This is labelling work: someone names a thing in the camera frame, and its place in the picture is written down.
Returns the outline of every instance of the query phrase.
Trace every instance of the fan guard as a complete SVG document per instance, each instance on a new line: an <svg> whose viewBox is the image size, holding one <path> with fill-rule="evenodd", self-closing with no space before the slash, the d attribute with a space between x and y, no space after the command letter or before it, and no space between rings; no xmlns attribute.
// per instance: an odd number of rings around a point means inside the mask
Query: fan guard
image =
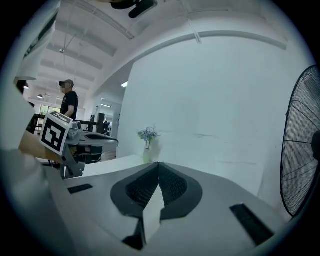
<svg viewBox="0 0 320 256"><path fill-rule="evenodd" d="M320 168L314 158L312 140L319 129L320 74L313 65L295 84L286 113L280 186L283 204L291 216L300 212L315 186Z"/></svg>

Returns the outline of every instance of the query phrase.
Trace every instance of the flower vase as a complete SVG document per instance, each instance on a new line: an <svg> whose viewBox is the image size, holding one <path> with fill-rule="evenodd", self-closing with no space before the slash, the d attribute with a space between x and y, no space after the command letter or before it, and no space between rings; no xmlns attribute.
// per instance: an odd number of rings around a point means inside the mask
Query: flower vase
<svg viewBox="0 0 320 256"><path fill-rule="evenodd" d="M145 164L147 163L151 163L152 160L151 160L151 152L150 152L150 149L149 148L146 148L143 152L143 162Z"/></svg>

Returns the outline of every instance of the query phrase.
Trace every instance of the railing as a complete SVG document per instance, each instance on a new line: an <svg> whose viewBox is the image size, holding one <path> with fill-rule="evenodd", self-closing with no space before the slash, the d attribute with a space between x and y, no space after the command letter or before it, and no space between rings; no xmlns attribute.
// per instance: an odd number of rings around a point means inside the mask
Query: railing
<svg viewBox="0 0 320 256"><path fill-rule="evenodd" d="M38 119L45 119L46 116L43 114L34 114L35 118ZM98 122L94 122L95 116L91 116L90 121L82 121L82 120L76 120L80 121L82 125L88 125L88 132L92 132L94 129L94 126L97 126L96 132L103 134L104 133L104 121L105 121L105 114L99 113Z"/></svg>

